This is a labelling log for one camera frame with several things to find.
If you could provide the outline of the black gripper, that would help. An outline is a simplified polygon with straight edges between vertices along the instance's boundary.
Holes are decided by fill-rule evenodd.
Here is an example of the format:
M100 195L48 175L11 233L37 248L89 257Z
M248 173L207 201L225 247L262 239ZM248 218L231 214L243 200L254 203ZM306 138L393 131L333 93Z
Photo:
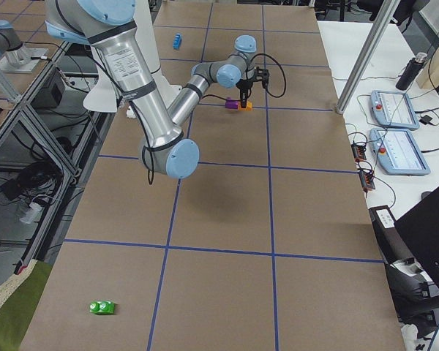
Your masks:
M240 108L245 109L251 95L251 89L255 83L261 83L262 88L267 90L269 87L269 71L260 67L255 67L244 73L244 77L239 80L236 87L240 91Z

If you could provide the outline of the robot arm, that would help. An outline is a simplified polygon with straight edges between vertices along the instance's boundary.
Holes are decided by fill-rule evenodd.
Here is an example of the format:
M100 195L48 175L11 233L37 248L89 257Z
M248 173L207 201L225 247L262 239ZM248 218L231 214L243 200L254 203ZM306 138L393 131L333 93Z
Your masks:
M91 46L110 86L129 103L143 128L140 160L149 175L190 176L200 151L184 137L181 125L211 84L233 88L253 76L255 38L237 37L229 57L195 65L190 80L178 87L170 85L160 71L146 1L47 1L45 8L49 35Z
M23 43L12 24L8 20L0 19L0 58L5 53L21 49Z

